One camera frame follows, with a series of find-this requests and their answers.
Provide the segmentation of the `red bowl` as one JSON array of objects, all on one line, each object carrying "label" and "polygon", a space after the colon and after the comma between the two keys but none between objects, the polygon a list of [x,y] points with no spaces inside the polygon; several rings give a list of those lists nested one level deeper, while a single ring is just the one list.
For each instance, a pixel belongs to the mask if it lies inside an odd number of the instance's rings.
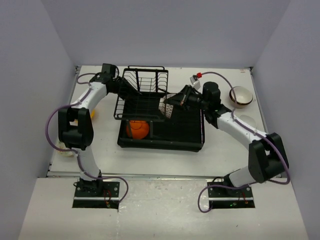
[{"label": "red bowl", "polygon": [[242,115],[238,116],[238,118],[241,121],[243,121],[244,123],[246,123],[247,125],[249,125],[252,129],[256,129],[257,128],[256,121],[252,117],[250,117],[249,115],[242,114]]}]

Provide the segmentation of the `brown patterned bowl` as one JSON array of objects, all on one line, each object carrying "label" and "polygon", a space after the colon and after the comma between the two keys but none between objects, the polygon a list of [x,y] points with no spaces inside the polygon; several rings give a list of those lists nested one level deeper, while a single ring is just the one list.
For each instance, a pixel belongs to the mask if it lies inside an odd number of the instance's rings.
[{"label": "brown patterned bowl", "polygon": [[171,118],[174,106],[165,103],[165,100],[173,97],[174,95],[175,93],[168,93],[159,100],[158,109],[167,119]]}]

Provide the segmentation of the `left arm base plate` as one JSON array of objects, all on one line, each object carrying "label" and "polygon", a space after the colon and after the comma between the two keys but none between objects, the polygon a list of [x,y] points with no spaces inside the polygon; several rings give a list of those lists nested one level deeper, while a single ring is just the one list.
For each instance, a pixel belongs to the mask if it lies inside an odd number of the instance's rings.
[{"label": "left arm base plate", "polygon": [[82,187],[79,182],[75,186],[74,197],[80,200],[116,200],[119,198],[120,183],[118,181],[104,181],[97,188]]}]

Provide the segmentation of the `black wire dish rack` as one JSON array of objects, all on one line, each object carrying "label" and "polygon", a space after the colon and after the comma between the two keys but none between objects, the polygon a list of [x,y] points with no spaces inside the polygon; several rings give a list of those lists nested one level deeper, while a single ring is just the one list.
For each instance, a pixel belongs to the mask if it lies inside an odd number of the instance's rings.
[{"label": "black wire dish rack", "polygon": [[160,98],[168,93],[169,71],[163,66],[129,65],[122,77],[137,89],[141,95],[136,98],[117,97],[114,118],[124,122],[124,133],[130,121],[146,121],[149,124],[147,136],[153,137],[154,123],[162,123],[166,117],[158,109]]}]

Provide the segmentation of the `white floral bowl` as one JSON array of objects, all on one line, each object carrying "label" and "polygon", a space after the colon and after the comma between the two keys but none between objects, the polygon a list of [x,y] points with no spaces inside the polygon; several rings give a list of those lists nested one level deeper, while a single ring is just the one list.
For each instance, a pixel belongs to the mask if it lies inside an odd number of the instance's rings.
[{"label": "white floral bowl", "polygon": [[69,158],[73,156],[73,152],[70,151],[63,142],[59,141],[57,147],[59,148],[57,152],[63,157]]}]

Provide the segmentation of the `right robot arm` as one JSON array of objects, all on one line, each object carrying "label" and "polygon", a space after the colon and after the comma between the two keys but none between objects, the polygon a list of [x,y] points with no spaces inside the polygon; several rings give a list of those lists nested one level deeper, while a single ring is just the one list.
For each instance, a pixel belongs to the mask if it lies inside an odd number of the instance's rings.
[{"label": "right robot arm", "polygon": [[206,82],[202,92],[185,85],[179,93],[168,94],[160,103],[170,111],[202,110],[209,124],[229,134],[248,150],[247,166],[223,178],[221,187],[227,196],[233,197],[251,184],[272,182],[277,175],[289,172],[281,137],[277,133],[267,134],[253,129],[237,118],[232,110],[221,103],[221,92],[217,83]]}]

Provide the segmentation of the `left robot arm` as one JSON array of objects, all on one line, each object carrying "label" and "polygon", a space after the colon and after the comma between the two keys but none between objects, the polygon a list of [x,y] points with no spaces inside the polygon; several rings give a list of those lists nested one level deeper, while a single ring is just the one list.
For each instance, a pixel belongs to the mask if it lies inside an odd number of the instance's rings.
[{"label": "left robot arm", "polygon": [[91,112],[108,94],[127,100],[138,97],[140,93],[120,76],[119,68],[113,64],[104,63],[101,71],[86,84],[87,92],[70,106],[58,110],[58,138],[77,159],[80,170],[77,187],[97,197],[103,193],[104,178],[91,148],[94,139]]}]

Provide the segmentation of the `yellow bowl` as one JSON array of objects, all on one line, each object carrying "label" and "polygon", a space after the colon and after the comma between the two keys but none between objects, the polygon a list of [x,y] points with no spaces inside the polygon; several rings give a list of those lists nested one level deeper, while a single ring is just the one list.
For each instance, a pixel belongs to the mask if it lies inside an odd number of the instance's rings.
[{"label": "yellow bowl", "polygon": [[90,113],[90,118],[93,119],[95,116],[96,111],[93,109],[92,112]]}]

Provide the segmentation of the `pink flower bowl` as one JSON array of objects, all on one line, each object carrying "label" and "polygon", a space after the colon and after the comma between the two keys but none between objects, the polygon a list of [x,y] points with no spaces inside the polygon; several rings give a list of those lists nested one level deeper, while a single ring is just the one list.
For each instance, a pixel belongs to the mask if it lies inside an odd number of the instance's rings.
[{"label": "pink flower bowl", "polygon": [[245,108],[252,103],[253,94],[243,86],[235,86],[229,91],[229,99],[233,107]]}]

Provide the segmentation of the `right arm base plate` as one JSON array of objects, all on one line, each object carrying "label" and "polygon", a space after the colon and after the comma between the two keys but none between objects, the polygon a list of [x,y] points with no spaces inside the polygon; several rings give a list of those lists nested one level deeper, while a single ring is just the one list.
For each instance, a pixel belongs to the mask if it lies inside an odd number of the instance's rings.
[{"label": "right arm base plate", "polygon": [[209,187],[208,196],[210,198],[252,198],[253,192],[250,187],[242,189],[228,189],[223,187]]}]

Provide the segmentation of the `orange bowl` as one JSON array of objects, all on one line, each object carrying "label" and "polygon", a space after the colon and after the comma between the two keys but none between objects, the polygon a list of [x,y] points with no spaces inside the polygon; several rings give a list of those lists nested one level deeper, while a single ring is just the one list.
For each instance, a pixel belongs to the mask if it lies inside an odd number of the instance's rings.
[{"label": "orange bowl", "polygon": [[144,139],[150,131],[150,126],[143,120],[130,120],[129,126],[126,126],[126,134],[135,140]]}]

